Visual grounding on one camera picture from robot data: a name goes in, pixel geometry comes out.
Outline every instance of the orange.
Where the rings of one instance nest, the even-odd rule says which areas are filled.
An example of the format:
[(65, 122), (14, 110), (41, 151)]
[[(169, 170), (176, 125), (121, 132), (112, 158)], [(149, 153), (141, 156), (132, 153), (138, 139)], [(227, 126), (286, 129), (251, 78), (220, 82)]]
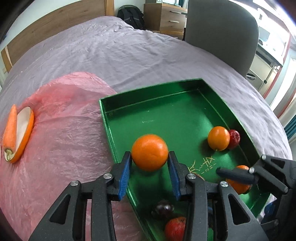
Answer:
[[(237, 168), (249, 170), (249, 168), (247, 166), (245, 166), (245, 165), (237, 166)], [(236, 181), (233, 181), (233, 180), (230, 180), (230, 179), (226, 179), (226, 181), (228, 182), (228, 184), (230, 186), (232, 186), (232, 188), (239, 195), (246, 193), (251, 188), (251, 185), (241, 184), (239, 182), (236, 182)]]
[(138, 168), (153, 172), (166, 163), (168, 147), (159, 136), (148, 134), (139, 137), (135, 141), (131, 148), (131, 156)]
[(216, 126), (210, 130), (207, 142), (213, 150), (223, 151), (229, 145), (230, 134), (224, 127)]

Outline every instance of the wooden headboard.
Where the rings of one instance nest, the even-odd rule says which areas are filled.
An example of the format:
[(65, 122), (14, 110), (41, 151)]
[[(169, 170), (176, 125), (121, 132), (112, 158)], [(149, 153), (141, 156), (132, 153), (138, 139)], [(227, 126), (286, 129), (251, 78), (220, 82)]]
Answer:
[(31, 47), (74, 25), (100, 16), (114, 16), (114, 0), (80, 0), (61, 7), (21, 31), (2, 51), (6, 70)]

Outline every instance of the bed cover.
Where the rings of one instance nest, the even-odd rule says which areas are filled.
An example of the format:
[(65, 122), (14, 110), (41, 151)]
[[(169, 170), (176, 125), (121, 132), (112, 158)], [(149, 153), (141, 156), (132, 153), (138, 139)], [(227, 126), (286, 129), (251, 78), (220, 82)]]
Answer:
[(279, 120), (234, 69), (200, 48), (168, 35), (135, 30), (116, 17), (71, 27), (25, 53), (0, 92), (0, 123), (13, 104), (20, 105), (52, 79), (77, 71), (94, 73), (116, 92), (203, 78), (242, 122), (259, 154), (292, 159)]

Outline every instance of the nightstand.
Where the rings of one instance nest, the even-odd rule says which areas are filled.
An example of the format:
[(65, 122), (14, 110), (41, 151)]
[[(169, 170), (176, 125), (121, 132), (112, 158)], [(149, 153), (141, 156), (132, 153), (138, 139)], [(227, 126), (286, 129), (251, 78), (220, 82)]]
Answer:
[(187, 9), (166, 3), (144, 4), (145, 28), (182, 39)]

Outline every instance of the carrot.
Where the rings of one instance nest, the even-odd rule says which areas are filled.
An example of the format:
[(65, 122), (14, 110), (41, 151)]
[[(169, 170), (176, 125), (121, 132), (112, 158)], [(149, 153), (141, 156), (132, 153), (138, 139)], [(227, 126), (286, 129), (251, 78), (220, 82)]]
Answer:
[(17, 107), (14, 104), (11, 107), (7, 124), (3, 134), (3, 148), (7, 154), (7, 158), (10, 159), (10, 155), (16, 151), (17, 142)]

